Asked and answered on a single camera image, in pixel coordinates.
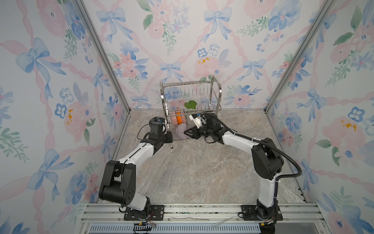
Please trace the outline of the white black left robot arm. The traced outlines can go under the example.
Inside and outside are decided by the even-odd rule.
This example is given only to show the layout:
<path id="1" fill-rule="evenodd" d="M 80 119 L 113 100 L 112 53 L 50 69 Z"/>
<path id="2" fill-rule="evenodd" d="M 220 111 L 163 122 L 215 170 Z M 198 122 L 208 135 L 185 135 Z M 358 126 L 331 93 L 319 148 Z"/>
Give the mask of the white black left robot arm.
<path id="1" fill-rule="evenodd" d="M 133 151 L 119 160 L 107 162 L 99 189 L 101 200 L 117 203 L 146 217 L 151 213 L 151 202 L 136 192 L 137 166 L 154 156 L 164 144 L 173 142 L 164 118 L 152 118 L 148 126 L 150 131 Z"/>

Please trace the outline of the steel wire dish rack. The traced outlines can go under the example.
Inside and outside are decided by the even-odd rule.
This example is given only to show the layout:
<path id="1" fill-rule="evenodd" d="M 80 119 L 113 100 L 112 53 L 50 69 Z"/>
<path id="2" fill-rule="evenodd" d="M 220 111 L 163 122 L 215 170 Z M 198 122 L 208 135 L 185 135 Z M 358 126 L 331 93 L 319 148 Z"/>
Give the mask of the steel wire dish rack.
<path id="1" fill-rule="evenodd" d="M 214 113 L 222 109 L 222 86 L 216 76 L 203 77 L 199 81 L 166 83 L 160 81 L 160 95 L 167 128 L 174 141 L 191 139 L 184 134 L 195 126 L 190 116 Z"/>

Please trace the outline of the lavender bowl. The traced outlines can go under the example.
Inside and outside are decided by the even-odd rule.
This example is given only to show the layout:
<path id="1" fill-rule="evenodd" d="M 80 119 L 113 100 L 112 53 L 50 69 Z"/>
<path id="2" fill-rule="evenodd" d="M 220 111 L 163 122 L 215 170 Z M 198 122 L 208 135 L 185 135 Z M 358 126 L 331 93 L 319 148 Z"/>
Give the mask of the lavender bowl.
<path id="1" fill-rule="evenodd" d="M 185 135 L 185 131 L 187 130 L 187 125 L 186 123 L 181 123 L 176 126 L 176 135 L 180 140 L 186 140 L 187 135 Z"/>

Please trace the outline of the orange bowl white inside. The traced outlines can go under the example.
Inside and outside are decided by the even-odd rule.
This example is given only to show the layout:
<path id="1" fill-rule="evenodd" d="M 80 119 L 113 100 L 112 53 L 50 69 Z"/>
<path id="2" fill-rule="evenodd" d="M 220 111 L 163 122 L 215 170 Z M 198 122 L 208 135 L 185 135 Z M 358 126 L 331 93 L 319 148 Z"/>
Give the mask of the orange bowl white inside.
<path id="1" fill-rule="evenodd" d="M 176 116 L 176 119 L 177 119 L 177 123 L 178 123 L 178 125 L 179 125 L 179 124 L 182 124 L 183 121 L 182 121 L 182 118 L 181 118 L 181 116 L 180 116 L 180 115 L 181 115 L 180 111 L 177 111 L 177 112 L 176 112 L 176 115 L 177 115 L 177 116 Z"/>

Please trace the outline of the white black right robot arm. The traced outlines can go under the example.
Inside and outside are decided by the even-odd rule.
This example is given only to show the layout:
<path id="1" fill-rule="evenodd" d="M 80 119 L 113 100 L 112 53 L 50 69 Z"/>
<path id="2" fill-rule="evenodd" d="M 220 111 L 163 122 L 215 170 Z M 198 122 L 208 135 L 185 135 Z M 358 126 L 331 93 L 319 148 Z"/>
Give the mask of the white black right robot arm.
<path id="1" fill-rule="evenodd" d="M 260 178 L 260 193 L 254 212 L 242 212 L 239 217 L 245 219 L 257 216 L 266 223 L 278 219 L 278 182 L 284 161 L 277 152 L 274 142 L 265 138 L 263 140 L 242 135 L 226 126 L 218 117 L 211 113 L 192 114 L 189 119 L 195 126 L 184 131 L 192 139 L 211 137 L 212 143 L 220 143 L 250 153 L 255 172 Z"/>

